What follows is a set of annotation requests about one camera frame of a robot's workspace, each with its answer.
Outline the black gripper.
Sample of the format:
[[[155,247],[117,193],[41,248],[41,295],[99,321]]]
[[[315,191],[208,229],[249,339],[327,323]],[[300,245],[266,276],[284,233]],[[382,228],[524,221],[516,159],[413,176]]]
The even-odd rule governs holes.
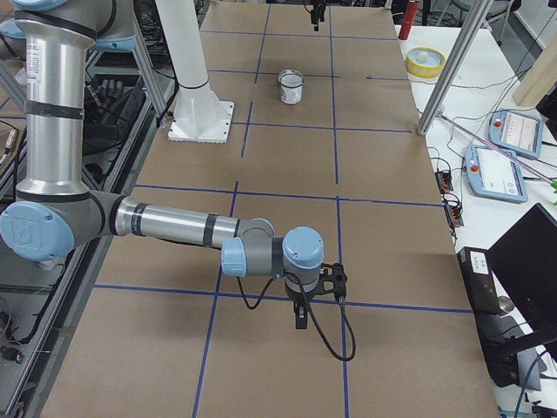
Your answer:
[[[323,0],[311,0],[311,23],[314,31],[319,30],[320,13],[325,12],[325,2]]]
[[[293,303],[293,311],[295,314],[295,328],[307,329],[307,312],[309,311],[309,303],[313,298],[311,292],[300,292],[292,290],[290,287],[285,288],[287,296]]]

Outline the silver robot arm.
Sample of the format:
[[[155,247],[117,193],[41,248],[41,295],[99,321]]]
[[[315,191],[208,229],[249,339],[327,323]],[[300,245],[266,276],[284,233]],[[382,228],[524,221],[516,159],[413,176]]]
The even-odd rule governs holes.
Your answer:
[[[1,216],[5,244],[36,262],[101,236],[133,234],[218,249],[224,274],[285,281],[297,328],[313,321],[324,291],[324,243],[309,227],[279,237],[264,219],[235,219],[139,203],[92,191],[82,180],[85,60],[91,48],[135,45],[129,1],[17,1],[26,40],[27,169]]]

